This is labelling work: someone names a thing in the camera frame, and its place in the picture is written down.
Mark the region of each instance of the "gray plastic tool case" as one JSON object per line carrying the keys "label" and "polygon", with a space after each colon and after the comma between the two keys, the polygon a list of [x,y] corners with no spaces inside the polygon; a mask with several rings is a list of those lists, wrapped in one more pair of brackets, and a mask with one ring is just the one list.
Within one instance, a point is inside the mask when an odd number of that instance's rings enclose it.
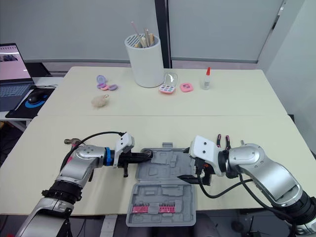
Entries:
{"label": "gray plastic tool case", "polygon": [[[194,174],[194,160],[184,149],[163,143],[162,148],[152,150],[151,161],[138,164],[136,178],[139,183],[132,190],[127,210],[129,227],[192,226],[196,222],[194,186],[177,176]],[[133,206],[148,206],[148,213],[132,213]],[[159,213],[160,205],[173,205],[175,213]]]}

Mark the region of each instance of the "laptop keyboard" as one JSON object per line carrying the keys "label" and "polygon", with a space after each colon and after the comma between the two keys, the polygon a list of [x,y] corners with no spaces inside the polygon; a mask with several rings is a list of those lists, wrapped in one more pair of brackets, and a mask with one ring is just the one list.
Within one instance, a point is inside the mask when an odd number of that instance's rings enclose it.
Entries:
{"label": "laptop keyboard", "polygon": [[15,85],[0,87],[0,97],[20,96],[28,88],[28,85]]}

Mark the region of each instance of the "fluffy toy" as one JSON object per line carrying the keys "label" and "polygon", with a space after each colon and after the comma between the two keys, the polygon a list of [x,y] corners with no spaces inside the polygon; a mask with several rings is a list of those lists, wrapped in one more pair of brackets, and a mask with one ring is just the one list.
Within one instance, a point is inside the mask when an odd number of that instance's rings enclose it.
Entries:
{"label": "fluffy toy", "polygon": [[109,101],[109,95],[99,95],[91,100],[91,104],[95,108],[101,108]]}

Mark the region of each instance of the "laptop screen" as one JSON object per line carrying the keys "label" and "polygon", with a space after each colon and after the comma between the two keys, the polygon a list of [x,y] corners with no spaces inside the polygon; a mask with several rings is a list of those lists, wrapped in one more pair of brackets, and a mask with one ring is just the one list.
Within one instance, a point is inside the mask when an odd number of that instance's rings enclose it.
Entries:
{"label": "laptop screen", "polygon": [[19,79],[32,80],[16,44],[0,45],[0,82]]}

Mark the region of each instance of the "cable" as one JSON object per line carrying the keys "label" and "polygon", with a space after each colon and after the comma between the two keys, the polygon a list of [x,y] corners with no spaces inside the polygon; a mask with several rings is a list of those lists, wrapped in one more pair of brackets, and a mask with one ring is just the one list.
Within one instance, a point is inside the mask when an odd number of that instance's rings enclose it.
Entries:
{"label": "cable", "polygon": [[[203,183],[202,183],[202,180],[201,180],[201,176],[199,174],[197,174],[197,181],[198,181],[198,184],[199,186],[201,187],[202,189],[202,192],[208,197],[208,198],[219,198],[220,196],[224,195],[225,193],[229,192],[230,190],[234,189],[235,187],[241,185],[241,182],[239,183],[236,183],[232,186],[230,186],[229,188],[225,189],[224,191],[222,191],[221,193],[217,194],[217,195],[210,195],[207,193],[207,191],[205,190],[204,186],[203,186]],[[247,179],[245,180],[245,182],[251,182],[252,179]]]}
{"label": "cable", "polygon": [[71,156],[71,154],[81,145],[83,144],[86,140],[92,138],[92,137],[96,137],[96,136],[99,136],[99,135],[103,135],[103,134],[118,134],[119,136],[123,136],[125,133],[124,132],[113,132],[113,131],[109,131],[109,132],[99,132],[99,133],[95,133],[93,135],[90,135],[86,138],[84,138],[81,142],[79,142],[77,145],[75,145],[65,156],[62,164],[61,164],[61,167],[60,167],[60,171],[64,168],[64,166],[67,164],[67,161],[69,159],[69,157]]}
{"label": "cable", "polygon": [[12,150],[13,147],[5,148],[5,149],[1,150],[1,153],[5,154],[5,155],[8,155],[8,154],[6,154],[6,153],[4,153],[4,152],[7,151],[7,150],[10,150],[10,149]]}
{"label": "cable", "polygon": [[251,231],[251,229],[252,229],[253,219],[254,219],[254,216],[252,216],[252,218],[251,218],[251,223],[250,223],[250,227],[249,227],[248,232]]}
{"label": "cable", "polygon": [[79,231],[77,237],[79,237],[79,235],[80,235],[80,233],[81,233],[83,227],[85,226],[85,222],[86,222],[86,221],[87,221],[87,219],[85,219],[85,220],[83,221],[82,226],[81,226],[81,229],[80,229],[80,231]]}
{"label": "cable", "polygon": [[71,226],[70,226],[70,220],[67,218],[67,222],[69,223],[68,225],[68,230],[66,232],[67,236],[66,237],[73,237],[73,233],[71,232]]}
{"label": "cable", "polygon": [[258,199],[258,197],[246,185],[246,180],[245,181],[243,180],[241,174],[239,174],[239,179],[240,179],[241,184],[244,186],[244,188],[247,190],[247,192],[252,196],[252,198],[256,200],[257,203],[259,203],[264,209],[267,209],[268,211],[272,212],[276,216],[277,215],[283,216],[286,219],[286,221],[292,225],[291,231],[290,231],[290,234],[288,235],[288,237],[295,237],[296,224],[295,224],[295,222],[293,222],[293,218],[291,216],[285,214],[284,212],[281,212],[279,210],[276,210],[272,207],[265,205],[260,199]]}
{"label": "cable", "polygon": [[16,138],[10,138],[10,139],[7,139],[7,140],[3,139],[3,143],[2,142],[0,143],[0,146],[1,146],[0,149],[5,148],[9,143],[14,142],[15,140],[19,140],[20,137],[21,136],[16,137]]}
{"label": "cable", "polygon": [[30,90],[32,89],[41,89],[41,88],[45,88],[45,87],[52,87],[52,88],[56,88],[56,86],[58,86],[57,84],[53,84],[53,85],[33,85],[31,86]]}
{"label": "cable", "polygon": [[84,228],[83,228],[83,237],[85,237],[85,226],[87,225],[87,222],[85,222],[84,224]]}
{"label": "cable", "polygon": [[7,222],[7,220],[8,220],[8,217],[9,217],[9,215],[6,215],[6,217],[5,217],[4,221],[3,221],[3,224],[2,224],[2,226],[1,226],[0,233],[4,230],[4,227],[5,227],[5,225],[6,225],[6,222]]}

